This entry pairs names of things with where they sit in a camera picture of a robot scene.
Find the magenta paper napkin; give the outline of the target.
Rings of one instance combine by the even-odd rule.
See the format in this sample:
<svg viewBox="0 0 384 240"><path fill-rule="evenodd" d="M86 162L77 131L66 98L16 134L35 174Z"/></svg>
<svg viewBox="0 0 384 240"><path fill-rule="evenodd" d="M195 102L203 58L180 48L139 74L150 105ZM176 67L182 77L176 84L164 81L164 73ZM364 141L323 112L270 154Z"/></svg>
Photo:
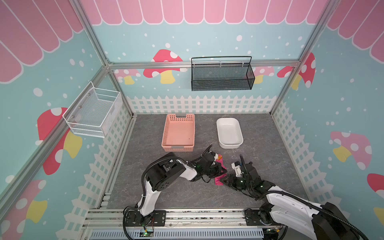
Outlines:
<svg viewBox="0 0 384 240"><path fill-rule="evenodd" d="M221 179L226 177L227 176L227 168L224 166L224 160L223 160L223 156L222 155L219 155L218 156L218 159L216 160L217 163L220 163L221 166L222 166L222 172L225 172L224 174L220 175L219 177L216 177L215 178L215 185L216 186L223 186L224 184L221 182Z"/></svg>

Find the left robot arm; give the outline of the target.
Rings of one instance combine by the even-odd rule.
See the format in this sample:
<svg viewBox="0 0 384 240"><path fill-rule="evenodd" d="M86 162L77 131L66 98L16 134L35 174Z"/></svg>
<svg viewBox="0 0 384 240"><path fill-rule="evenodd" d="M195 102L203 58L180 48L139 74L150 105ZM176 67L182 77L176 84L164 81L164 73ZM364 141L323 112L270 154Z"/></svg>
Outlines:
<svg viewBox="0 0 384 240"><path fill-rule="evenodd" d="M211 151L208 146L196 159L187 161L171 152L151 163L143 172L141 184L143 194L135 206L128 206L123 210L123 225L129 227L144 227L148 224L157 224L155 205L163 190L179 178L189 182L203 180L204 176L209 183L211 179L221 177L227 169L219 162L220 155Z"/></svg>

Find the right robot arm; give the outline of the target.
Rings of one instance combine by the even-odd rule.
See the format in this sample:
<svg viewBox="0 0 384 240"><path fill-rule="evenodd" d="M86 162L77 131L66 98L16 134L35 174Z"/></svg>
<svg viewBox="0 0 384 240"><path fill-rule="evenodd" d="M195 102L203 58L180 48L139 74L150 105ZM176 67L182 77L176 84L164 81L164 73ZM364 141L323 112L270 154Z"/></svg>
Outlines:
<svg viewBox="0 0 384 240"><path fill-rule="evenodd" d="M233 172L221 182L256 201L263 201L259 211L274 222L304 234L312 240L366 240L367 236L352 225L332 203L314 203L262 180L251 162L241 157L232 164Z"/></svg>

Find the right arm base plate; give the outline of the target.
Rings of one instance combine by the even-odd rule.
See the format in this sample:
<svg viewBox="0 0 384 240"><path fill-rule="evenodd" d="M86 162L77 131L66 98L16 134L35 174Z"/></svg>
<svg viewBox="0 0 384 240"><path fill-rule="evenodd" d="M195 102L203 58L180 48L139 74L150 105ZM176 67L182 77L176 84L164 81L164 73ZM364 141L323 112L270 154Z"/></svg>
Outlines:
<svg viewBox="0 0 384 240"><path fill-rule="evenodd" d="M276 226L270 213L264 210L246 209L244 211L247 226Z"/></svg>

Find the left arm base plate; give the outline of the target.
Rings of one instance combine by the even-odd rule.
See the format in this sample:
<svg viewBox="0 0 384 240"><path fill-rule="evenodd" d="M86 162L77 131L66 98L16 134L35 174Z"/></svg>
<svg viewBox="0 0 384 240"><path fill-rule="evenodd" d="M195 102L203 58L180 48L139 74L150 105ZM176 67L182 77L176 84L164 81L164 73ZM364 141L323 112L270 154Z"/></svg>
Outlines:
<svg viewBox="0 0 384 240"><path fill-rule="evenodd" d="M126 227L164 227L166 214L166 211L154 211L144 217L138 210L127 210L123 215L123 223Z"/></svg>

